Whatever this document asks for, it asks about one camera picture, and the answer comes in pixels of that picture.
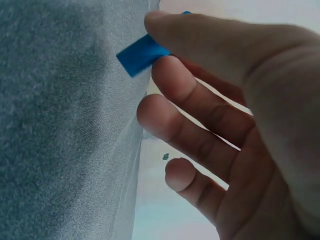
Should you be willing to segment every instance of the skin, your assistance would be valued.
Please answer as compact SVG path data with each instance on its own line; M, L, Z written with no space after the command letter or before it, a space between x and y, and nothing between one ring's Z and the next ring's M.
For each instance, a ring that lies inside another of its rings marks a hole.
M153 65L164 96L142 100L139 123L229 184L224 190L179 158L166 166L169 187L216 226L221 240L319 239L320 37L297 26L159 11L145 26L175 56Z

